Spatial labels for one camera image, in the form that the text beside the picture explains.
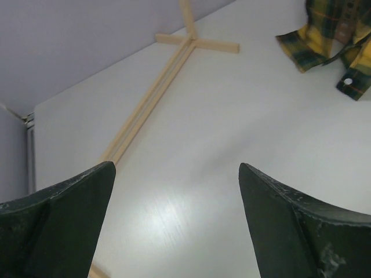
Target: wooden base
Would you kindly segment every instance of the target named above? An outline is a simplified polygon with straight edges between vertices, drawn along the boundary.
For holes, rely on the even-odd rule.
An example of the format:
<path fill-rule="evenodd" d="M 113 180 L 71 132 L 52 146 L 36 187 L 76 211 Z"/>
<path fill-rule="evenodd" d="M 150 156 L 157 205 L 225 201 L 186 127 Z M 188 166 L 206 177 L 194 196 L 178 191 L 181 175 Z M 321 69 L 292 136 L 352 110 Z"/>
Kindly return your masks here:
<path fill-rule="evenodd" d="M 110 160 L 113 161 L 115 165 L 118 164 L 120 158 L 128 149 L 130 143 L 133 141 L 140 128 L 146 122 L 149 115 L 154 110 L 161 97 L 165 94 L 166 90 L 195 48 L 239 53 L 238 43 L 198 38 L 189 0 L 179 1 L 183 12 L 184 25 L 187 29 L 187 36 L 166 34 L 155 35 L 157 42 L 171 43 L 179 46 L 144 97 L 140 100 L 131 116 L 126 120 L 115 138 L 101 155 L 99 163 Z M 108 276 L 94 264 L 92 264 L 90 268 L 89 277 L 108 278 Z"/>

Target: brown strap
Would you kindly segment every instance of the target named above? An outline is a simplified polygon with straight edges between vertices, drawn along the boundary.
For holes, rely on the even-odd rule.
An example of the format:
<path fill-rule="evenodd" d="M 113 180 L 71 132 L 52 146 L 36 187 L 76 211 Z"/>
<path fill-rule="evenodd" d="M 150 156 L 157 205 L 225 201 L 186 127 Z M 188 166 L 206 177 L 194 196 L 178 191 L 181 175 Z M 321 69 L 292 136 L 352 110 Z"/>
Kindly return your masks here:
<path fill-rule="evenodd" d="M 336 27 L 335 39 L 345 45 L 350 41 L 355 30 L 359 2 L 360 0 L 346 0 Z"/>

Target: white button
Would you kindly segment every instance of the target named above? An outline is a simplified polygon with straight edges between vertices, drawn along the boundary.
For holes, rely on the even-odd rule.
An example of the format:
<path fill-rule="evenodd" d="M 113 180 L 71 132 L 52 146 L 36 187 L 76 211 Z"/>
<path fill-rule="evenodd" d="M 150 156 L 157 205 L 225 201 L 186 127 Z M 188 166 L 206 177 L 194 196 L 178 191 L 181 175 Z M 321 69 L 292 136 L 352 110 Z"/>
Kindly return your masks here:
<path fill-rule="evenodd" d="M 344 83 L 345 85 L 350 85 L 353 83 L 353 80 L 351 78 L 347 78 L 346 80 L 344 80 Z"/>

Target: green and yellow plaid cloth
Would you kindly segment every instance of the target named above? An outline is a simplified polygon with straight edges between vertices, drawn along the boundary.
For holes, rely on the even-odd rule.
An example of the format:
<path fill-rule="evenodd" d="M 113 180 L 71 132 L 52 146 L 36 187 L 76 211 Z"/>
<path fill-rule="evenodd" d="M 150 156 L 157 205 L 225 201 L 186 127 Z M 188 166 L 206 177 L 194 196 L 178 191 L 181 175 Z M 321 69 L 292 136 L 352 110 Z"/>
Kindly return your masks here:
<path fill-rule="evenodd" d="M 297 31 L 277 36 L 277 40 L 300 72 L 340 58 L 347 72 L 336 87 L 358 100 L 371 86 L 371 0 L 360 1 L 352 39 L 338 54 L 330 57 L 344 5 L 344 0 L 306 0 L 307 24 Z"/>

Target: white table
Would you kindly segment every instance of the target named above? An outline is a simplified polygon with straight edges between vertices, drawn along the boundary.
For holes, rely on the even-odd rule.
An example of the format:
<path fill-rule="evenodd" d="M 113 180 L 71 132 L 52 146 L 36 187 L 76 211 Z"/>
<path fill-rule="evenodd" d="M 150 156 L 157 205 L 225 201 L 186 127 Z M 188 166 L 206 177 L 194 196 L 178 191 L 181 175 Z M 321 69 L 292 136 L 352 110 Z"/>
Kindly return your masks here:
<path fill-rule="evenodd" d="M 197 22 L 239 55 L 196 50 L 117 167 L 94 261 L 112 278 L 259 277 L 238 167 L 371 214 L 371 93 L 339 61 L 297 71 L 274 36 L 304 1 L 241 0 Z M 93 166 L 175 46 L 154 44 L 35 110 L 38 189 Z"/>

